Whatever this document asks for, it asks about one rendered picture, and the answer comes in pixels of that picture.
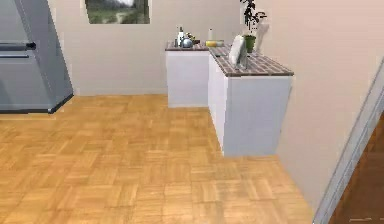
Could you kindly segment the white counter cabinet brown top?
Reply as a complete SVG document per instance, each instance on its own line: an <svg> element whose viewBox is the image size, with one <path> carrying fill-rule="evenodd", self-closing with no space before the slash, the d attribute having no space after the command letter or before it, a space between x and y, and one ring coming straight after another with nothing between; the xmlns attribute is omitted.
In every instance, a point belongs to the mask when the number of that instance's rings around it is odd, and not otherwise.
<svg viewBox="0 0 384 224"><path fill-rule="evenodd" d="M165 47L168 106L207 107L209 50L200 44L192 48Z"/></svg>

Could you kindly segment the white cabinet with tiled top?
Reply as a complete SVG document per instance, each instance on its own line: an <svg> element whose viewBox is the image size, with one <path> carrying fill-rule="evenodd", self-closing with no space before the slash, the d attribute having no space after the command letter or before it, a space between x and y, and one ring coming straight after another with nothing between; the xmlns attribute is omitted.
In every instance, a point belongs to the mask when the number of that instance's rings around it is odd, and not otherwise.
<svg viewBox="0 0 384 224"><path fill-rule="evenodd" d="M222 153L227 157L275 153L294 72L253 53L236 69L230 48L209 49L208 107Z"/></svg>

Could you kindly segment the house plant in green pot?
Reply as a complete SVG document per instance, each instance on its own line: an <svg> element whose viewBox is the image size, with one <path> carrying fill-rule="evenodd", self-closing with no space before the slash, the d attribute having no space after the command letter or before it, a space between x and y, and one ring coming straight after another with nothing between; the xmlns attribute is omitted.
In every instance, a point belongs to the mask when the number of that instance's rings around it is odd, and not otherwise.
<svg viewBox="0 0 384 224"><path fill-rule="evenodd" d="M255 0L239 1L243 4L244 24L247 27L247 32L243 35L245 46L247 52L252 53L257 39L257 30L267 15L264 10L258 10L256 8Z"/></svg>

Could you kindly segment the framed landscape picture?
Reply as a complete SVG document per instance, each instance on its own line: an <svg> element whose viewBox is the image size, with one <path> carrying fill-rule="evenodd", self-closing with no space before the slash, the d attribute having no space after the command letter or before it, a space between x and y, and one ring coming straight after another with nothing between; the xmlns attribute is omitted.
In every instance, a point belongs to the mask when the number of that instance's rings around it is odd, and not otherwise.
<svg viewBox="0 0 384 224"><path fill-rule="evenodd" d="M90 24L149 24L149 0L84 0Z"/></svg>

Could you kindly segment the grey fridge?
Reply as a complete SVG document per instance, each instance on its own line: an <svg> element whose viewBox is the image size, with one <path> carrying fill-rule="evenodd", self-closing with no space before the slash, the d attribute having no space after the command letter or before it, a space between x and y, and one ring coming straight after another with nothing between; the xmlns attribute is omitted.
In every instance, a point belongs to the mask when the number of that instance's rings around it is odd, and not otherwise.
<svg viewBox="0 0 384 224"><path fill-rule="evenodd" d="M48 0L0 0L0 113L54 113L74 95Z"/></svg>

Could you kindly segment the brown room door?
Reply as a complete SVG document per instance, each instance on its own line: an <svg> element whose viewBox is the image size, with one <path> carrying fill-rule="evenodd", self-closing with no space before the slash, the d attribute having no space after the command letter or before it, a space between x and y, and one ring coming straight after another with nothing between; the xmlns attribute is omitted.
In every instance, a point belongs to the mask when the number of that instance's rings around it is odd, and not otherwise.
<svg viewBox="0 0 384 224"><path fill-rule="evenodd" d="M384 224L384 112L328 224Z"/></svg>

